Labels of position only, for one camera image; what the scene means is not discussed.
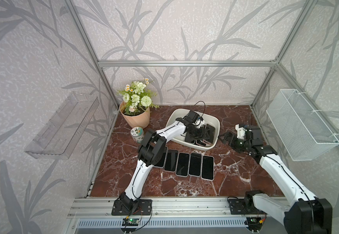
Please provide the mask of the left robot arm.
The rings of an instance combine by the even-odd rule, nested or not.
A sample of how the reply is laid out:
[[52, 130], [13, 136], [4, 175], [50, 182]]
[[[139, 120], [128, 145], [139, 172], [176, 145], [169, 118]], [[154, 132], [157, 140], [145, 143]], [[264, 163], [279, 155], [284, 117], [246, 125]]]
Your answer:
[[132, 179], [118, 199], [130, 213], [137, 209], [146, 179], [154, 165], [161, 160], [166, 144], [182, 134], [190, 135], [195, 140], [204, 139], [206, 124], [203, 116], [190, 110], [183, 118], [176, 118], [170, 126], [157, 131], [149, 129], [145, 134], [138, 149], [138, 161]]

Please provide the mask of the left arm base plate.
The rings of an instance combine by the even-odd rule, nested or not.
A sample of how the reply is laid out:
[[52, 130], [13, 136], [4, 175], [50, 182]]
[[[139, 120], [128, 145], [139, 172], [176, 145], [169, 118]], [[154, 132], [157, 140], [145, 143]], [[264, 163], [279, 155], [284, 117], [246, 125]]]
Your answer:
[[117, 199], [113, 204], [112, 216], [151, 215], [151, 207], [151, 199], [139, 199], [128, 205], [125, 205], [122, 200]]

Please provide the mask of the phone with pink case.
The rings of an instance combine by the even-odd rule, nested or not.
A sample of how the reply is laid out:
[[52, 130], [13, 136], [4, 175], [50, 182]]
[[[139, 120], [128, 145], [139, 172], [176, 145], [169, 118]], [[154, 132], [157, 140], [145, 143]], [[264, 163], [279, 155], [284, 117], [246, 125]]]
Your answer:
[[168, 149], [164, 170], [168, 172], [175, 172], [178, 161], [178, 150]]

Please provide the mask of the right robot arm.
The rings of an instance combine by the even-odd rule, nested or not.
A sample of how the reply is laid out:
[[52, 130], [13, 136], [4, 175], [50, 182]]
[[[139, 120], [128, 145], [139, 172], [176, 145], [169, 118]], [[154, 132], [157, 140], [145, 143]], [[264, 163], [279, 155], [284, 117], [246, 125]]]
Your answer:
[[218, 139], [234, 151], [252, 157], [278, 185], [288, 205], [261, 190], [245, 193], [243, 207], [248, 213], [262, 211], [280, 222], [289, 234], [330, 234], [333, 208], [327, 199], [318, 198], [286, 167], [277, 151], [265, 145], [258, 126], [236, 125]]

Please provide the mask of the black phone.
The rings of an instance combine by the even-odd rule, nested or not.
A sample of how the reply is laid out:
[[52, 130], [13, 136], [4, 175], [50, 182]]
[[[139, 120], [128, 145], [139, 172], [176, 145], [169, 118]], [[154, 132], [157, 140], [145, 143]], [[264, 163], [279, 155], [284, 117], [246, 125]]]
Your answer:
[[165, 146], [164, 151], [162, 153], [162, 156], [161, 156], [159, 162], [157, 164], [155, 164], [154, 167], [156, 167], [156, 168], [163, 168], [164, 167], [165, 161], [166, 161], [167, 151], [168, 151], [168, 147]]
[[189, 161], [189, 175], [201, 176], [202, 155], [199, 153], [191, 153]]
[[201, 178], [205, 180], [214, 180], [214, 157], [203, 156]]

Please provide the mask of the phone with light blue case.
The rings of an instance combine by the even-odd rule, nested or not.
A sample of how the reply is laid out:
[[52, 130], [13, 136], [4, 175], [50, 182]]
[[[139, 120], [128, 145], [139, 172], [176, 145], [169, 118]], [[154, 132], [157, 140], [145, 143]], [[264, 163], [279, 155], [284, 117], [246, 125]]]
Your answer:
[[190, 154], [180, 153], [176, 167], [176, 175], [187, 177], [189, 175], [189, 160]]

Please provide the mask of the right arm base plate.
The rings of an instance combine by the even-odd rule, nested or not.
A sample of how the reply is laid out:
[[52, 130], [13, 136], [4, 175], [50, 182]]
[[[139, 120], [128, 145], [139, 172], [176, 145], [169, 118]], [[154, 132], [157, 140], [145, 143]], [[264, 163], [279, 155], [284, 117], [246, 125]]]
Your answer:
[[229, 204], [230, 213], [233, 215], [264, 215], [265, 213], [261, 210], [256, 209], [252, 202], [248, 201], [247, 204], [245, 199], [238, 197], [228, 197], [227, 202]]

